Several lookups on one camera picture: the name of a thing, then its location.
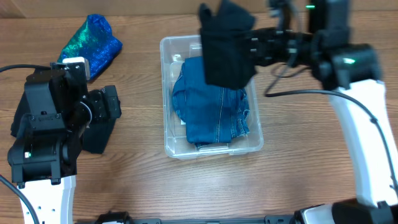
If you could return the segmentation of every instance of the plastic storage container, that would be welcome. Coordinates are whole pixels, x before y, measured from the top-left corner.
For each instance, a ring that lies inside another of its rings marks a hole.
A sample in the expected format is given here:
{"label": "plastic storage container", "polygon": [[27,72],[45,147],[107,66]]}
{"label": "plastic storage container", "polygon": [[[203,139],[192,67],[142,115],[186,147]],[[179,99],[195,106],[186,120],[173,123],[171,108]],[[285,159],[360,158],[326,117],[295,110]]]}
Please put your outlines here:
{"label": "plastic storage container", "polygon": [[187,141],[185,124],[175,113],[172,106],[174,83],[180,75],[182,63],[186,58],[201,56],[199,35],[166,37],[160,42],[160,59],[162,61],[163,114],[164,114],[164,146],[169,157],[177,159],[195,159],[200,156],[215,154],[240,155],[255,152],[264,145],[261,122],[257,105],[254,80],[246,87],[250,114],[248,127],[250,133],[235,138],[229,144],[210,144],[199,149]]}

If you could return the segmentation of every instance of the blue jeans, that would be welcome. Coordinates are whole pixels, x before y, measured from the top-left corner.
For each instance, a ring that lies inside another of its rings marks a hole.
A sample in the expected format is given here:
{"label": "blue jeans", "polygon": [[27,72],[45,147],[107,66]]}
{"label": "blue jeans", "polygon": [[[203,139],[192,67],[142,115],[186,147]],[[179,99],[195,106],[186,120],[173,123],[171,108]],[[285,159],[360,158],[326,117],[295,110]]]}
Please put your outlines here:
{"label": "blue jeans", "polygon": [[173,88],[173,107],[186,123],[187,141],[197,146],[249,133],[250,113],[246,91],[205,83],[202,57],[187,58]]}

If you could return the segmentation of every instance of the jeans seam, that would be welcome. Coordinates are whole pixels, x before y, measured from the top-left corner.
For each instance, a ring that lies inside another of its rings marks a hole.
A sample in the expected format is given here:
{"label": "jeans seam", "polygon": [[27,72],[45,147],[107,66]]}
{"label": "jeans seam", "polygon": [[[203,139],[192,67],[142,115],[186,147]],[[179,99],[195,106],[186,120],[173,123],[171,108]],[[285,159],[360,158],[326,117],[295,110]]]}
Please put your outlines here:
{"label": "jeans seam", "polygon": [[220,126],[221,126],[221,114],[223,112],[223,103],[224,103],[224,88],[222,88],[221,92],[220,116],[218,117],[216,142],[220,141]]}
{"label": "jeans seam", "polygon": [[174,105],[175,113],[176,113],[177,116],[181,119],[180,110],[179,110],[179,108],[178,108],[178,106],[177,106],[177,99],[176,99],[175,96],[173,96],[173,105]]}
{"label": "jeans seam", "polygon": [[248,127],[248,121],[246,119],[244,119],[244,120],[241,120],[241,122],[242,122],[242,127],[243,127],[243,122],[244,122],[244,124],[245,124],[244,126],[248,129],[248,131],[246,131],[246,129],[243,128],[243,132],[244,132],[243,135],[248,135],[250,133],[250,130],[249,130],[249,127]]}
{"label": "jeans seam", "polygon": [[177,80],[175,82],[178,82],[181,79],[182,75],[178,76]]}
{"label": "jeans seam", "polygon": [[240,129],[240,133],[241,133],[239,136],[243,136],[244,129],[243,129],[243,124],[242,124],[242,119],[239,119],[238,123],[239,123],[239,129]]}
{"label": "jeans seam", "polygon": [[249,114],[250,114],[250,110],[245,109],[245,110],[243,111],[243,118],[244,118],[244,120],[246,120],[246,119],[248,118]]}
{"label": "jeans seam", "polygon": [[234,131],[234,118],[231,116],[231,137],[235,138],[235,131]]}

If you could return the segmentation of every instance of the black fabric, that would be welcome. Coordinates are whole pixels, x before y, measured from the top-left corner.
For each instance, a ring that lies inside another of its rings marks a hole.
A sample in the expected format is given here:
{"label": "black fabric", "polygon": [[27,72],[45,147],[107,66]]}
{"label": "black fabric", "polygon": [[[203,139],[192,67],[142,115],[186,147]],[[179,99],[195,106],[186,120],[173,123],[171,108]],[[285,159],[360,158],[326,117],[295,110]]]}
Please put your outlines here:
{"label": "black fabric", "polygon": [[115,119],[109,120],[107,123],[91,124],[84,133],[83,150],[95,154],[102,154],[111,137]]}
{"label": "black fabric", "polygon": [[250,55],[255,18],[229,0],[222,0],[216,16],[202,4],[199,18],[206,83],[233,90],[244,88],[257,73]]}

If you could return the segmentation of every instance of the black cable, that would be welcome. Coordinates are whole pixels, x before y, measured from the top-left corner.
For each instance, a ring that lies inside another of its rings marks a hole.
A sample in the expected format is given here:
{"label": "black cable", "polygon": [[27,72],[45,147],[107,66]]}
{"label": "black cable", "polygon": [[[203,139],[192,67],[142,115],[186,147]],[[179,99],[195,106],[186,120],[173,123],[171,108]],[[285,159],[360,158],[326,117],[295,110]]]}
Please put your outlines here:
{"label": "black cable", "polygon": [[328,90],[292,90],[292,91],[285,91],[285,92],[280,92],[280,93],[267,94],[267,97],[288,96],[288,95],[307,94],[307,93],[316,93],[316,94],[333,95],[333,96],[342,97],[346,100],[350,100],[351,102],[355,103],[369,115],[369,117],[371,118],[371,122],[377,127],[377,130],[379,131],[381,140],[383,141],[384,149],[386,150],[387,160],[388,160],[389,168],[390,168],[390,172],[391,172],[392,183],[394,184],[391,187],[396,191],[396,194],[398,197],[398,181],[397,181],[396,174],[394,172],[394,166],[392,163],[392,158],[391,158],[390,150],[388,148],[388,143],[387,143],[386,137],[382,131],[382,128],[381,128],[377,118],[361,102],[359,102],[358,100],[355,100],[355,98],[352,98],[344,93],[339,93],[336,91],[328,91]]}
{"label": "black cable", "polygon": [[[292,3],[292,1],[287,1],[287,2],[289,4],[290,10],[293,12],[295,19],[297,21],[297,26],[298,26],[299,31],[297,34],[296,43],[299,44],[301,42],[301,38],[302,38],[302,36],[300,35],[302,33],[302,22],[300,20],[299,13],[298,13],[298,10],[295,7],[295,5]],[[316,51],[317,51],[317,47],[318,47],[317,45],[319,44],[319,41],[320,41],[322,35],[323,35],[323,32],[317,32],[316,41],[313,41],[313,43],[311,44],[311,51],[312,51],[312,54],[314,54],[313,56],[315,57],[315,59],[317,59],[317,55],[315,55]],[[386,137],[382,131],[382,128],[381,128],[377,118],[361,102],[359,102],[358,100],[355,100],[354,98],[352,98],[344,93],[339,93],[336,91],[328,91],[328,90],[292,90],[292,91],[285,91],[285,92],[280,92],[280,93],[269,93],[272,90],[272,88],[277,84],[277,82],[281,78],[285,77],[284,75],[287,73],[288,69],[295,63],[295,61],[297,59],[297,55],[298,55],[298,50],[296,51],[296,54],[292,54],[290,56],[289,61],[288,61],[287,65],[285,66],[285,68],[283,69],[283,71],[281,71],[279,76],[267,87],[265,96],[266,97],[277,97],[277,96],[287,96],[287,95],[296,95],[296,94],[316,93],[316,94],[339,96],[339,97],[342,97],[346,100],[350,100],[351,102],[357,104],[361,109],[363,109],[369,115],[369,117],[371,118],[371,122],[377,127],[377,130],[379,131],[380,137],[381,137],[383,145],[384,145],[384,149],[386,150],[387,160],[388,160],[389,168],[390,168],[390,172],[391,172],[391,179],[392,179],[392,184],[393,184],[393,186],[391,186],[391,187],[395,190],[396,195],[398,197],[398,181],[397,181],[397,177],[396,177],[396,174],[394,171],[394,166],[392,163],[392,158],[391,158],[390,150],[388,148]]]}
{"label": "black cable", "polygon": [[42,69],[42,70],[50,70],[51,68],[48,66],[42,66],[42,65],[8,65],[5,66],[3,68],[0,68],[0,72],[4,72],[10,69],[14,69],[14,68],[36,68],[36,69]]}
{"label": "black cable", "polygon": [[40,224],[39,218],[37,218],[37,214],[33,209],[32,204],[30,204],[29,200],[25,197],[25,195],[16,187],[13,186],[7,179],[5,179],[2,175],[0,175],[0,181],[4,183],[10,190],[12,190],[26,205],[27,209],[29,210],[30,214],[32,215],[34,224]]}
{"label": "black cable", "polygon": [[287,73],[289,68],[292,67],[294,65],[294,63],[296,62],[297,57],[299,56],[298,46],[300,45],[300,43],[303,39],[303,25],[302,25],[302,21],[300,20],[299,11],[297,10],[296,6],[292,3],[291,0],[287,1],[287,4],[289,5],[289,8],[292,11],[294,17],[296,18],[296,22],[297,22],[298,33],[297,33],[296,43],[295,43],[296,49],[295,49],[295,52],[290,55],[287,65],[281,71],[279,76],[267,87],[266,96],[270,92],[270,90],[276,85],[276,83],[278,83],[279,80]]}
{"label": "black cable", "polygon": [[[282,63],[280,65],[275,66],[271,70],[271,75],[273,77],[278,77],[279,75],[276,75],[276,71],[283,65],[286,65],[286,63]],[[296,77],[297,75],[300,75],[301,73],[303,73],[304,71],[309,70],[309,69],[310,69],[310,67],[305,67],[305,68],[302,68],[302,69],[298,70],[297,72],[294,72],[294,73],[292,73],[290,75],[282,76],[281,78],[293,78],[293,77]]]}

